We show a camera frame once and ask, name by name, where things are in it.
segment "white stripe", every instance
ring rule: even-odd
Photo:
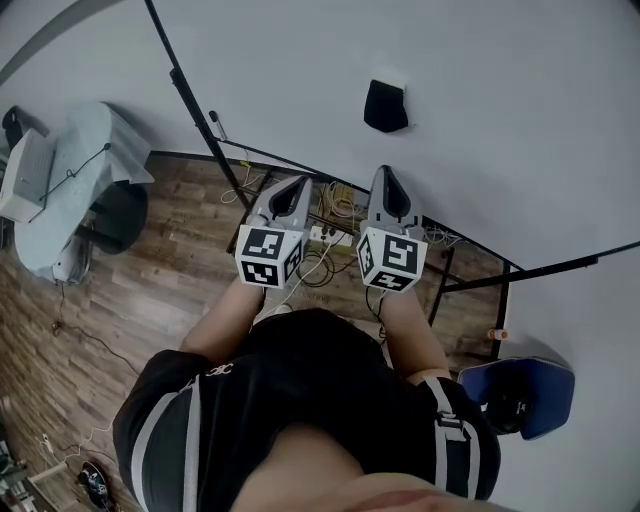
[[[442,384],[438,381],[438,377],[424,376],[422,377],[422,380],[431,388],[431,392],[438,402],[438,412],[453,414],[453,409],[451,409],[449,399],[447,398],[447,395],[444,394]]]
[[[144,425],[140,429],[140,433],[136,438],[136,444],[133,447],[133,455],[131,456],[131,480],[133,483],[133,491],[135,492],[138,503],[144,509],[145,512],[149,512],[147,503],[144,499],[144,488],[142,486],[142,464],[144,462],[144,454],[147,451],[147,444],[149,438],[153,432],[156,423],[160,419],[160,416],[165,411],[171,400],[178,393],[167,393],[164,395],[153,408],[149,416],[144,422]]]
[[[438,420],[434,422],[433,429],[436,441],[436,487],[447,490],[447,437],[444,429],[438,425]]]
[[[473,425],[464,422],[464,429],[469,434],[471,444],[469,446],[469,482],[467,484],[467,496],[470,500],[476,498],[478,490],[478,477],[480,476],[480,442],[478,441],[478,433]]]
[[[200,375],[191,388],[189,425],[184,454],[184,486],[182,491],[182,511],[196,512],[198,509],[198,464],[200,462]]]

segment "shirt logo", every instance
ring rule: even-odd
[[[207,377],[212,377],[214,375],[229,375],[231,373],[231,368],[233,368],[233,363],[220,365],[209,371],[209,373],[207,373]]]

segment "white box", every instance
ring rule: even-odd
[[[284,288],[302,262],[307,235],[301,231],[243,224],[236,244],[236,265],[243,283]]]
[[[426,242],[368,227],[358,243],[362,281],[390,292],[411,288],[422,277]]]
[[[9,156],[0,190],[0,216],[27,223],[45,206],[53,147],[33,128]]]

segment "skin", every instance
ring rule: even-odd
[[[260,312],[264,292],[236,279],[191,330],[181,350],[216,366],[228,363]],[[394,371],[417,385],[425,375],[451,378],[447,359],[413,290],[388,293],[380,319]],[[232,512],[484,512],[504,511],[436,490],[411,475],[364,475],[358,462],[329,434],[292,424],[245,481]]]

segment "electrical outlet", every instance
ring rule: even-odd
[[[320,226],[311,227],[309,240],[327,245],[343,245],[345,247],[353,245],[353,237],[351,235],[347,235],[344,231]]]

